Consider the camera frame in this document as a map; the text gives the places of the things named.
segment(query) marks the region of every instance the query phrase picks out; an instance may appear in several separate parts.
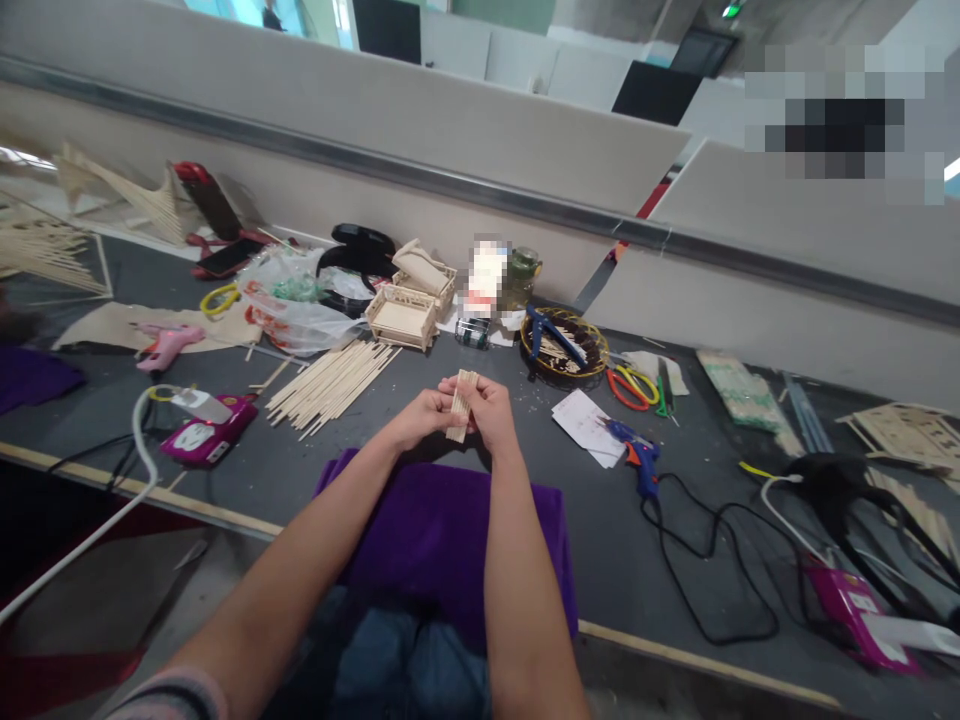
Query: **hand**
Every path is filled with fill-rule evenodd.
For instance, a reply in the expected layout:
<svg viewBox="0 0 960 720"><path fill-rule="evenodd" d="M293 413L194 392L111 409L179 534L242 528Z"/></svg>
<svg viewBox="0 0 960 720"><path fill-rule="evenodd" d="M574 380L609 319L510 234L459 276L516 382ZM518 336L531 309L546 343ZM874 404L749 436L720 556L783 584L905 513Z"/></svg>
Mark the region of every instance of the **hand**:
<svg viewBox="0 0 960 720"><path fill-rule="evenodd" d="M413 402L387 423L380 435L400 452L412 450L430 433L467 424L467 419L462 415L451 414L451 405L453 397L450 395L436 390L421 390Z"/></svg>
<svg viewBox="0 0 960 720"><path fill-rule="evenodd" d="M441 393L452 396L457 389L457 376L440 381ZM510 409L510 391L489 378L480 375L475 388L464 387L460 395L470 406L470 421L467 432L480 431L483 444L491 455L519 447L517 431L513 426L513 411Z"/></svg>

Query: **pink glue gun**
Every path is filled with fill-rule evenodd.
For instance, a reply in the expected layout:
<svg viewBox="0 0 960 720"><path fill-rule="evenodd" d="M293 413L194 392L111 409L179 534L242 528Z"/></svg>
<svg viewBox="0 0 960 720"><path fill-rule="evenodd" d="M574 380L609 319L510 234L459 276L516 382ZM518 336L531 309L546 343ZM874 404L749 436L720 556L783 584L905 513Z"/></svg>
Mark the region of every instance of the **pink glue gun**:
<svg viewBox="0 0 960 720"><path fill-rule="evenodd" d="M137 330L156 341L144 352L147 358L137 363L137 369L149 372L163 372L180 351L191 343L200 342L207 333L196 325L161 325L156 323L137 323Z"/></svg>

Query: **purple towel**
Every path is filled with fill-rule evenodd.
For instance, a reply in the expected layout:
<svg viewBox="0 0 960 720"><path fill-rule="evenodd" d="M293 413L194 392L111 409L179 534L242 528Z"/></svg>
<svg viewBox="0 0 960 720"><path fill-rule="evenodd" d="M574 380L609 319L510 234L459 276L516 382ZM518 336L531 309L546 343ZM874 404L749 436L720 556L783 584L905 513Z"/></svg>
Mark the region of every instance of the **purple towel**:
<svg viewBox="0 0 960 720"><path fill-rule="evenodd" d="M343 471L357 450L345 450L323 469L316 495ZM570 542L563 493L533 485L533 500L557 573L570 637L577 634ZM417 463L394 471L339 583L435 602L443 620L475 652L486 652L483 566L490 519L490 476Z"/></svg>
<svg viewBox="0 0 960 720"><path fill-rule="evenodd" d="M0 415L53 400L84 382L82 372L52 355L0 345Z"/></svg>

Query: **ceiling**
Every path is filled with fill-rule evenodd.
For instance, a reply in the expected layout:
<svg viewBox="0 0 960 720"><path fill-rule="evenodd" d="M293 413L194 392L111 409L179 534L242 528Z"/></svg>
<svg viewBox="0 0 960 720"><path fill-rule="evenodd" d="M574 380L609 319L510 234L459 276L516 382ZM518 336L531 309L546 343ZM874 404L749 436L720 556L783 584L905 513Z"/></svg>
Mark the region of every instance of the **ceiling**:
<svg viewBox="0 0 960 720"><path fill-rule="evenodd" d="M915 3L916 0L747 0L737 18L729 21L722 17L728 0L702 0L694 24L742 38L723 70L724 75L740 75L745 56L753 54L751 50L771 45L875 45Z"/></svg>
<svg viewBox="0 0 960 720"><path fill-rule="evenodd" d="M723 74L741 75L744 57L764 46L877 44L917 0L747 0L734 21L722 17L728 2L556 0L553 24L639 43L678 44L691 26L731 33L742 40Z"/></svg>

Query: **gray table surface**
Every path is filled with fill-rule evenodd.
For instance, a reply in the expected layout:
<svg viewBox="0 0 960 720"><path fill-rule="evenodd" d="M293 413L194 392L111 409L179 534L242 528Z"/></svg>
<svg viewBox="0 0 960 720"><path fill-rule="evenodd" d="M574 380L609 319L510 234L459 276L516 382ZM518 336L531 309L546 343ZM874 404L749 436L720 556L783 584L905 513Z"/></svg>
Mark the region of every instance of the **gray table surface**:
<svg viewBox="0 0 960 720"><path fill-rule="evenodd" d="M120 302L194 309L214 287L194 280L187 261L109 238L105 244ZM70 293L23 277L8 285L14 302ZM47 308L48 322L41 344L89 309L88 303ZM658 350L636 337L610 333L608 338L615 351ZM747 460L779 471L785 467L784 456L768 434L733 425L692 350L670 346L666 352L680 362L691 390L691 395L677 398L680 427L652 412L627 410L613 398L605 381L589 389L588 394L612 416L627 420L659 441L663 454L658 470L680 475L701 500L713 507L738 501L769 516L759 501L758 484L739 470L737 463ZM212 393L240 394L249 384L263 382L279 363L258 353L244 362L245 354L245 350L231 348L182 355L164 381L197 383ZM77 349L63 357L84 371L87 384L45 405L19 408L0 417L0 441L63 457L129 432L133 403L148 384L147 377L134 368L131 355L99 347ZM476 370L510 388L517 433L531 479L564 493L580 618L818 690L836 697L855 715L956 717L960 685L955 676L946 672L920 678L874 675L801 626L796 575L786 562L792 561L791 551L772 531L745 516L733 516L731 522L740 534L744 555L761 592L776 609L781 630L773 640L732 647L714 647L704 640L667 573L656 530L640 514L635 471L622 464L604 470L574 444L551 416L551 408L565 392L543 382L528 382L527 368L516 349L473 350L443 334L428 355L404 350L342 418L316 436L300 443L299 434L288 425L271 427L261 415L214 470L190 472L176 492L284 525L311 498L326 461L345 448L362 446L421 388L435 386L442 376L455 374L460 368ZM271 391L293 378L295 371L296 366L289 366ZM779 393L782 382L769 377L774 392ZM806 383L806 389L837 451L861 454L863 448L852 433L832 420L880 400L810 383ZM161 427L171 431L176 428L182 422L176 413L164 407L158 416ZM422 454L426 459L457 467L488 467L482 448L469 441L460 447L436 439L424 446ZM165 485L180 468L159 453L155 457ZM105 451L82 462L111 470L117 458L118 452ZM907 470L884 470L912 483L920 497L943 512L951 526L960 531L960 499L946 486ZM142 467L131 475L145 479ZM667 525L705 546L710 518L674 485L665 484L661 496ZM775 489L772 496L797 525L825 537L812 513L789 490ZM912 566L892 530L871 511L864 510L862 515L872 540L878 544L876 549L888 553L938 607L946 609L956 604L956 596ZM874 549L871 538L858 542ZM756 631L769 622L736 572L727 543L721 541L718 555L711 561L698 560L669 541L667 546L703 623L716 635Z"/></svg>

